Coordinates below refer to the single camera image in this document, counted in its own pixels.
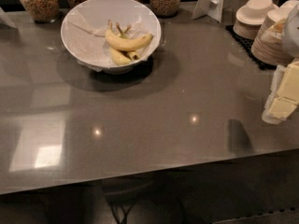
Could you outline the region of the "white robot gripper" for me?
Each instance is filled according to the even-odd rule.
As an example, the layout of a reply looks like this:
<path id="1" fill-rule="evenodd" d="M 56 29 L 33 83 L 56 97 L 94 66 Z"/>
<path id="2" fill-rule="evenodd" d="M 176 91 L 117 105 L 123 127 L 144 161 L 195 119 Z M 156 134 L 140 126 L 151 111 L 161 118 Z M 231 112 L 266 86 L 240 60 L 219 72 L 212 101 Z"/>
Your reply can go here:
<path id="1" fill-rule="evenodd" d="M 282 35 L 283 48 L 293 58 L 299 57 L 299 4 L 289 13 Z M 287 68 L 278 65 L 265 102 L 262 120 L 269 124 L 280 124 L 299 106 L 299 62 Z"/>

